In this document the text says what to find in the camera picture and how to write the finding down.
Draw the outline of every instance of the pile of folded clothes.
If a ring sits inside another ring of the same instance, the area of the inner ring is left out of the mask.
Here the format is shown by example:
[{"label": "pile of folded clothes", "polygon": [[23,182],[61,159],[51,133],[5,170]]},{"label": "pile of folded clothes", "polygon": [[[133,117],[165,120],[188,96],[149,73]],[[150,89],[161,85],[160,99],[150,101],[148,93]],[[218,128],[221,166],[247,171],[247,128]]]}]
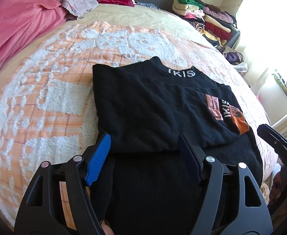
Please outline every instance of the pile of folded clothes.
[{"label": "pile of folded clothes", "polygon": [[195,0],[174,0],[172,9],[180,18],[187,21],[197,31],[203,31],[205,28],[205,21],[201,3]]},{"label": "pile of folded clothes", "polygon": [[[177,12],[178,6],[185,9]],[[201,0],[174,0],[173,11],[193,25],[213,46],[223,46],[231,39],[234,17],[214,5]]]}]

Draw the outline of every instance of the black t-shirt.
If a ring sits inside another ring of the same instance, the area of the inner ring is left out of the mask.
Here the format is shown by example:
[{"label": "black t-shirt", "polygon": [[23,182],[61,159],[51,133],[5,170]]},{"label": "black t-shirt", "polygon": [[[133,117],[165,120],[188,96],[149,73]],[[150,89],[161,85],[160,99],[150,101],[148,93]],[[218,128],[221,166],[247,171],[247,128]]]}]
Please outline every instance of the black t-shirt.
[{"label": "black t-shirt", "polygon": [[[112,137],[103,170],[114,160],[114,171],[110,177],[102,171],[99,184],[112,181],[106,218],[116,235],[190,228],[200,188],[176,151],[180,132],[222,163],[247,163],[260,183],[254,134],[229,86],[194,67],[169,69],[158,58],[121,68],[94,65],[93,76],[99,127]],[[100,203],[93,205],[101,209]]]}]

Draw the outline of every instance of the green clothing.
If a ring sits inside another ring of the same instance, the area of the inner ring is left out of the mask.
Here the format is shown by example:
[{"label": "green clothing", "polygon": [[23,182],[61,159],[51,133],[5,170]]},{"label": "green clothing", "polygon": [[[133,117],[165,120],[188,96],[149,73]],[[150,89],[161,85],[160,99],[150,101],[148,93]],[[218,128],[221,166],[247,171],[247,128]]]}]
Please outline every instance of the green clothing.
[{"label": "green clothing", "polygon": [[281,78],[276,73],[272,73],[272,75],[274,76],[275,81],[278,83],[278,85],[280,85],[280,87],[283,89],[283,91],[285,92],[287,96],[287,88],[286,88],[285,83],[281,80]]},{"label": "green clothing", "polygon": [[192,4],[192,5],[196,5],[199,7],[200,10],[202,10],[204,8],[204,6],[194,0],[178,0],[180,3],[182,4]]}]

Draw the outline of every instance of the pink blanket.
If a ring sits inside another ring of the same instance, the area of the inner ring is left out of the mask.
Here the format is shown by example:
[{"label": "pink blanket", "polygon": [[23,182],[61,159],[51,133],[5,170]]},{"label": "pink blanket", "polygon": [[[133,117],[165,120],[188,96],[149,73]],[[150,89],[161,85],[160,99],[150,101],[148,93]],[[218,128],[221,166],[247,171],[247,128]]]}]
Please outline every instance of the pink blanket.
[{"label": "pink blanket", "polygon": [[58,0],[0,0],[0,69],[33,40],[66,22]]}]

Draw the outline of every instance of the bed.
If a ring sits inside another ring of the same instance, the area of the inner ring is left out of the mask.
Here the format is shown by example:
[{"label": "bed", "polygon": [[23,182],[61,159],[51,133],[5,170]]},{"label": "bed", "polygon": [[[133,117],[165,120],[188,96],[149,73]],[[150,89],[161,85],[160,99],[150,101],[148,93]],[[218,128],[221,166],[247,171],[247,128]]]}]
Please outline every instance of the bed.
[{"label": "bed", "polygon": [[[162,10],[100,4],[35,40],[0,71],[0,215],[11,228],[40,163],[66,162],[96,141],[92,66],[113,67],[159,56],[174,70],[195,66],[230,85],[252,127],[263,179],[277,155],[257,136],[266,113],[242,77],[190,24]],[[67,223],[66,191],[61,185]]]}]

